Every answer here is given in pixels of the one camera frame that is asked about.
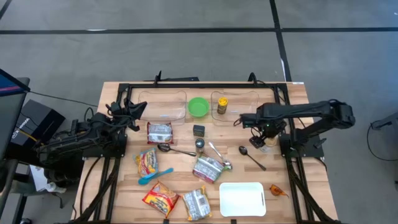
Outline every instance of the small bottle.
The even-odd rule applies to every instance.
[[[225,114],[227,106],[228,106],[228,99],[226,97],[221,97],[220,99],[218,99],[217,113]]]
[[[199,154],[199,153],[203,153],[204,151],[205,151],[205,148],[204,148],[204,146],[205,146],[205,140],[203,140],[203,139],[201,139],[201,138],[198,138],[196,141],[195,141],[195,146],[197,147],[197,153]]]

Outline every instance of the black clamp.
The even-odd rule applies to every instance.
[[[257,86],[257,78],[256,75],[254,74],[254,72],[251,72],[249,75],[249,79],[248,82],[253,81],[254,86]]]
[[[154,82],[155,87],[157,87],[157,82],[162,81],[161,76],[162,76],[162,71],[160,70],[159,74],[155,75],[155,82]]]

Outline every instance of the ramen packet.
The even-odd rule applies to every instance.
[[[172,124],[151,124],[147,123],[148,144],[173,144]]]
[[[202,154],[198,157],[192,173],[206,182],[214,183],[224,169],[225,167],[223,164],[205,154]]]
[[[138,156],[134,156],[134,161],[138,166],[138,174],[143,178],[152,177],[158,171],[155,148],[140,152]]]
[[[167,218],[179,198],[180,196],[178,194],[158,181],[142,201],[165,214]]]
[[[206,187],[192,190],[182,196],[188,212],[188,221],[197,221],[202,218],[212,217],[210,203],[207,199]]]

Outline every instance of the white plastic tray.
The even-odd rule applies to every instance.
[[[259,182],[222,183],[220,212],[224,217],[264,216],[267,212],[264,188]]]

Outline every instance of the clear plastic bin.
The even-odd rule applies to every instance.
[[[138,102],[146,101],[148,104],[141,116],[141,120],[152,123],[183,124],[185,122],[187,93],[150,93],[142,91]]]
[[[217,113],[218,99],[226,97],[228,105],[225,114]],[[248,93],[211,93],[211,116],[213,124],[217,126],[233,126],[234,121],[239,119],[241,113],[255,113],[259,95],[255,91]]]

